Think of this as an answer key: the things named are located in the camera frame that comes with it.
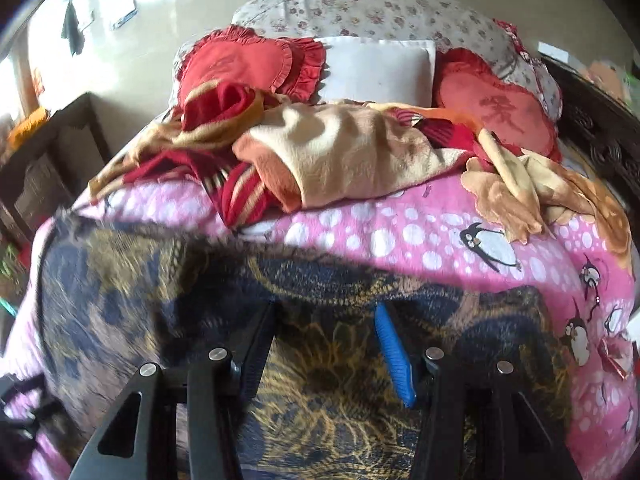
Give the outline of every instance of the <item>wall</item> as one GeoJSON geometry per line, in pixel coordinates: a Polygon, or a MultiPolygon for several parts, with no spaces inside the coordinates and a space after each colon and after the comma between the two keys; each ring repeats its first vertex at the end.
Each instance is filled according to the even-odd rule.
{"type": "MultiPolygon", "coordinates": [[[[172,59],[179,45],[224,27],[248,0],[136,0],[138,14],[110,30],[104,0],[81,0],[94,10],[84,52],[71,57],[60,39],[65,0],[48,0],[30,29],[32,68],[40,68],[44,103],[63,106],[90,89],[112,150],[123,146],[165,107],[172,59]]],[[[518,25],[528,46],[545,41],[583,62],[606,58],[628,64],[631,43],[601,0],[459,0],[484,14],[518,25]]]]}

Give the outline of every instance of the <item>penguin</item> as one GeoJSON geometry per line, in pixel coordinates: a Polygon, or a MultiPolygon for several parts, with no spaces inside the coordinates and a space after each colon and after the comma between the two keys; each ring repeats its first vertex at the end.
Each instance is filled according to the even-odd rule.
{"type": "Polygon", "coordinates": [[[591,263],[589,257],[585,254],[585,258],[587,258],[587,262],[582,266],[580,270],[580,280],[584,283],[584,299],[587,299],[589,295],[589,289],[593,288],[596,292],[596,297],[594,298],[595,304],[591,309],[591,313],[589,315],[588,321],[591,321],[591,317],[593,317],[593,309],[596,308],[600,304],[600,295],[598,293],[598,285],[600,284],[600,271],[598,267],[591,263]]]}
{"type": "Polygon", "coordinates": [[[587,325],[580,317],[580,311],[578,311],[578,305],[575,300],[574,305],[575,316],[567,321],[564,327],[564,335],[560,338],[560,342],[571,351],[578,366],[584,366],[591,355],[589,339],[587,338],[587,325]]]}
{"type": "Polygon", "coordinates": [[[631,431],[631,427],[633,426],[633,424],[634,424],[634,408],[631,405],[631,400],[629,400],[629,412],[626,416],[626,421],[622,426],[622,429],[625,430],[625,433],[628,433],[629,431],[631,431]]]}
{"type": "Polygon", "coordinates": [[[495,272],[500,272],[494,262],[520,270],[522,266],[516,259],[513,247],[502,231],[483,229],[480,222],[474,222],[460,231],[460,240],[473,253],[477,254],[495,272]]]}
{"type": "Polygon", "coordinates": [[[609,335],[616,333],[622,319],[622,309],[616,304],[607,319],[604,321],[604,328],[609,335]]]}

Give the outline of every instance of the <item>silver screw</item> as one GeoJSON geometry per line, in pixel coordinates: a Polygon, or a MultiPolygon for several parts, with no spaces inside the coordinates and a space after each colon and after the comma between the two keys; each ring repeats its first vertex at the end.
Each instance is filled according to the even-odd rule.
{"type": "Polygon", "coordinates": [[[442,359],[444,357],[442,348],[438,348],[437,346],[431,346],[427,348],[424,354],[432,361],[437,361],[438,359],[442,359]]]}
{"type": "Polygon", "coordinates": [[[142,375],[143,377],[149,377],[155,374],[156,370],[158,370],[158,367],[155,364],[147,363],[146,365],[142,365],[140,367],[140,375],[142,375]]]}
{"type": "Polygon", "coordinates": [[[214,348],[209,352],[209,359],[212,361],[222,361],[226,357],[226,350],[224,348],[214,348]]]}
{"type": "Polygon", "coordinates": [[[503,375],[509,375],[513,373],[513,365],[508,361],[498,361],[498,371],[503,375]]]}

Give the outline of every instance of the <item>bed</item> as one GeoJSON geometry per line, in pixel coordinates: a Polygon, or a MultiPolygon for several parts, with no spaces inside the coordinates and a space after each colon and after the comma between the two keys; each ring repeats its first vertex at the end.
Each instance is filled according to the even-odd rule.
{"type": "MultiPolygon", "coordinates": [[[[252,0],[232,22],[267,37],[366,36],[387,40],[435,40],[440,51],[465,46],[479,54],[507,82],[535,95],[552,121],[562,113],[561,92],[546,67],[517,48],[516,36],[454,0],[252,0]]],[[[174,77],[193,43],[184,44],[174,60],[174,77]]],[[[169,106],[177,99],[174,84],[169,106]]],[[[565,157],[565,164],[577,162],[565,157]]],[[[533,235],[528,244],[513,243],[517,265],[487,263],[462,243],[461,231],[476,222],[500,232],[478,216],[471,193],[450,174],[392,195],[343,201],[320,210],[304,210],[228,230],[201,186],[185,180],[140,184],[111,194],[95,206],[77,206],[81,214],[126,222],[158,222],[212,238],[238,236],[266,243],[315,248],[345,259],[435,283],[480,292],[521,285],[540,290],[553,332],[565,335],[571,322],[582,321],[589,345],[571,368],[573,420],[566,442],[585,480],[615,477],[638,442],[638,394],[633,375],[622,380],[605,368],[602,342],[630,354],[625,327],[634,308],[635,280],[607,251],[597,227],[582,216],[553,224],[551,234],[533,235]],[[586,306],[585,276],[596,269],[597,308],[586,306]]],[[[50,222],[36,234],[31,278],[42,254],[50,222]]],[[[34,325],[35,292],[30,286],[15,322],[3,372],[31,376],[42,368],[34,325]]],[[[23,410],[33,399],[21,399],[23,410]]],[[[68,464],[44,436],[34,453],[34,478],[66,478],[68,464]]]]}

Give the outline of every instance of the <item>dark hanging cloth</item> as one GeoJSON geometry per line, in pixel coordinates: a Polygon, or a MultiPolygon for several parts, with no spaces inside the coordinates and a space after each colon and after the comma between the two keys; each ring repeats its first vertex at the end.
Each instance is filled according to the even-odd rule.
{"type": "Polygon", "coordinates": [[[76,15],[76,8],[74,4],[69,0],[66,4],[65,22],[62,25],[62,34],[60,38],[69,41],[69,50],[71,55],[79,56],[84,49],[84,35],[78,28],[78,16],[76,15]]]}
{"type": "MultiPolygon", "coordinates": [[[[561,346],[530,286],[465,292],[300,248],[68,213],[46,247],[37,294],[47,386],[78,428],[49,434],[71,462],[141,364],[204,358],[265,301],[279,302],[279,329],[238,431],[245,478],[408,475],[419,414],[404,409],[386,371],[373,325],[378,301],[401,302],[426,346],[478,367],[513,362],[555,419],[571,414],[561,346]]],[[[185,471],[184,411],[177,441],[185,471]]]]}

